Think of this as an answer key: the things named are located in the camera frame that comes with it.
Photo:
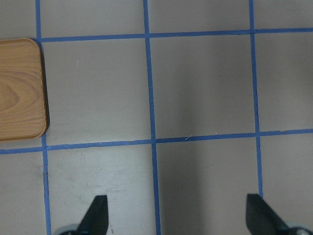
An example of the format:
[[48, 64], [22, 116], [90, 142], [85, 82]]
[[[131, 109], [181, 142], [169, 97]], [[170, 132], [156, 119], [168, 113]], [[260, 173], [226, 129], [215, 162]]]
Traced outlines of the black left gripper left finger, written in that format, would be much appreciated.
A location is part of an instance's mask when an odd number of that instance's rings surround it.
[[95, 196], [76, 232], [78, 235], [106, 235], [108, 231], [108, 198]]

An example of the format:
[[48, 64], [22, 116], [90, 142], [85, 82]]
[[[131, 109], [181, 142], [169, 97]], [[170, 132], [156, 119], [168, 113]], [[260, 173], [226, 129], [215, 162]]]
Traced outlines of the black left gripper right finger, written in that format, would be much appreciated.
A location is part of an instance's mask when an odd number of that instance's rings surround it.
[[252, 235], [288, 235], [291, 232], [259, 194], [246, 196], [246, 226]]

